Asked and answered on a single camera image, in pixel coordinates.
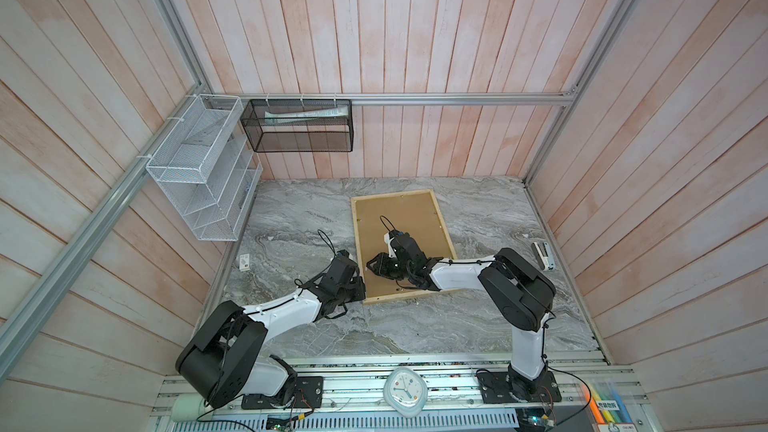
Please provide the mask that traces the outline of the small white box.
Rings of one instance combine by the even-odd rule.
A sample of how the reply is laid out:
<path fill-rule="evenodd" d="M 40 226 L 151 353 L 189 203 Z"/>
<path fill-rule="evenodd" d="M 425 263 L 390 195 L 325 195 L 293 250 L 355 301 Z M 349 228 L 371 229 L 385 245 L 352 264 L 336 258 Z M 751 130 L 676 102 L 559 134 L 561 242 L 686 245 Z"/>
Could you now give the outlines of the small white box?
<path fill-rule="evenodd" d="M 248 271 L 250 269 L 250 255 L 242 254 L 238 258 L 238 267 L 240 271 Z"/>

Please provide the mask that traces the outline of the white stapler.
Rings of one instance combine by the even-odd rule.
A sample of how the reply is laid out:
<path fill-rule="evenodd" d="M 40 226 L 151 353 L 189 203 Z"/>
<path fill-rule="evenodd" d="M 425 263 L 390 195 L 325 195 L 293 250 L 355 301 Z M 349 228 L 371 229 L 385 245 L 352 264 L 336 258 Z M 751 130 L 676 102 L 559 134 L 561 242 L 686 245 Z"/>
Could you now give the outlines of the white stapler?
<path fill-rule="evenodd" d="M 531 244 L 533 254 L 542 271 L 551 271 L 556 268 L 553 252 L 548 242 L 536 241 Z"/>

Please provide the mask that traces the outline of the paper in black basket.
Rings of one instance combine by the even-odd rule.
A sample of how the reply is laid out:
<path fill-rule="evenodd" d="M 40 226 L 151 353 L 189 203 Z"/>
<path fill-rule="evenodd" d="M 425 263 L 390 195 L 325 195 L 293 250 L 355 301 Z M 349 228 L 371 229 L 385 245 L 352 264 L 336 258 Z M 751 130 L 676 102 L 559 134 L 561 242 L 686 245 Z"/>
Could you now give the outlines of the paper in black basket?
<path fill-rule="evenodd" d="M 268 126 L 344 125 L 349 118 L 350 110 L 347 106 L 311 110 L 265 110 L 263 123 Z"/>

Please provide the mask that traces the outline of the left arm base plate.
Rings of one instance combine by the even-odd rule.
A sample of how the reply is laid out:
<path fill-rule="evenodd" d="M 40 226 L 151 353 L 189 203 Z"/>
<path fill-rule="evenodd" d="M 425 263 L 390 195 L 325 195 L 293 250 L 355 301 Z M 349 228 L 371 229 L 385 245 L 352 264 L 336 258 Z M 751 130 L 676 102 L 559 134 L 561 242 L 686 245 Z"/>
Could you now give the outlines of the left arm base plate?
<path fill-rule="evenodd" d="M 245 394 L 242 398 L 241 408 L 243 410 L 289 409 L 291 407 L 320 408 L 323 389 L 324 378 L 322 376 L 298 376 L 295 379 L 289 379 L 288 384 L 276 396 Z"/>

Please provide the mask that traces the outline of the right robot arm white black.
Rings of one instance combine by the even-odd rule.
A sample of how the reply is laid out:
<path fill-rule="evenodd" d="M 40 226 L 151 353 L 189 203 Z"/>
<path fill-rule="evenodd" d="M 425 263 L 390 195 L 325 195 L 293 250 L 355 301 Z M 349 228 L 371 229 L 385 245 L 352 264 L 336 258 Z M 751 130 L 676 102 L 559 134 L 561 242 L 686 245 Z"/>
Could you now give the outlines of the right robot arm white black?
<path fill-rule="evenodd" d="M 511 324 L 513 348 L 505 376 L 508 393 L 518 401 L 536 399 L 554 378 L 545 358 L 545 328 L 553 317 L 554 284 L 511 248 L 473 260 L 428 257 L 414 238 L 393 230 L 385 235 L 387 250 L 366 263 L 373 274 L 408 281 L 418 290 L 484 291 Z"/>

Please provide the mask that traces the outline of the white round timer clock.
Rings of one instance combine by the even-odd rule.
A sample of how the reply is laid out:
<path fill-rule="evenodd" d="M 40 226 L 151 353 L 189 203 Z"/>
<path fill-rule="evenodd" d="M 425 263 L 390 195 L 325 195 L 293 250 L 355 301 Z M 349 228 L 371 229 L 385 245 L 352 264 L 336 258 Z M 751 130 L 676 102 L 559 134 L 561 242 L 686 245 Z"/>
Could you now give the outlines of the white round timer clock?
<path fill-rule="evenodd" d="M 398 367 L 387 377 L 383 387 L 385 402 L 405 418 L 414 418 L 423 410 L 428 396 L 425 380 L 408 367 Z"/>

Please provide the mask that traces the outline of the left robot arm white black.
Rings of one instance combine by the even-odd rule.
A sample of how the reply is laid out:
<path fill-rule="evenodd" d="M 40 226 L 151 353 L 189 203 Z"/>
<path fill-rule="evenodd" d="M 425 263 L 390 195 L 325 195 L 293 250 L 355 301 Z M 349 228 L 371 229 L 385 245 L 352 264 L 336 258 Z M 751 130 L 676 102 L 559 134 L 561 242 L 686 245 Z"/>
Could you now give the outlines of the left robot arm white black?
<path fill-rule="evenodd" d="M 176 359 L 176 371 L 206 404 L 217 408 L 240 394 L 259 395 L 276 406 L 293 400 L 298 374 L 283 359 L 257 360 L 264 343 L 321 319 L 347 313 L 365 298 L 359 267 L 346 250 L 288 295 L 260 305 L 220 303 Z"/>

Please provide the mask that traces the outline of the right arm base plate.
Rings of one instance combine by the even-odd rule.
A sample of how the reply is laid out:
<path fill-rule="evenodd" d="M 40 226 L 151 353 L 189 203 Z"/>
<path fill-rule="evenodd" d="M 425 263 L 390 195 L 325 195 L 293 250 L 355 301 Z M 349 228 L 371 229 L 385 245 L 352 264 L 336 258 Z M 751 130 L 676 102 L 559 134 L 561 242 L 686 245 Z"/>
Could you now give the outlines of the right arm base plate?
<path fill-rule="evenodd" d="M 552 404 L 562 401 L 555 376 L 547 369 L 534 380 L 529 380 L 512 369 L 506 372 L 479 369 L 475 377 L 485 404 L 530 402 Z"/>

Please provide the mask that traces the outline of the coloured markers tray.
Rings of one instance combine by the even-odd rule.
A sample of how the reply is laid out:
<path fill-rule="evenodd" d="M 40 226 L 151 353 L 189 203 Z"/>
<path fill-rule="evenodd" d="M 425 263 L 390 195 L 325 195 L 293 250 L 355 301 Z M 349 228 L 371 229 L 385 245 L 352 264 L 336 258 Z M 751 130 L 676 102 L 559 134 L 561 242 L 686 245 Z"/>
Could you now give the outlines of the coloured markers tray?
<path fill-rule="evenodd" d="M 587 415 L 593 431 L 637 431 L 635 420 L 628 409 L 628 402 L 622 398 L 614 382 L 588 381 L 581 389 L 587 400 Z"/>

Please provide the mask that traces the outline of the pale green emergency button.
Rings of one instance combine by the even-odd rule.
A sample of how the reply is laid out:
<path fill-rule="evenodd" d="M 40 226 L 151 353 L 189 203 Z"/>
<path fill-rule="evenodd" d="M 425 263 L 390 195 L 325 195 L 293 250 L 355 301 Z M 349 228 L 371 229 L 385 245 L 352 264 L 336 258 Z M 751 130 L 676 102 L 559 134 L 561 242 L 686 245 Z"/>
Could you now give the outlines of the pale green emergency button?
<path fill-rule="evenodd" d="M 179 395 L 171 407 L 171 420 L 176 423 L 210 420 L 216 408 L 195 394 Z"/>

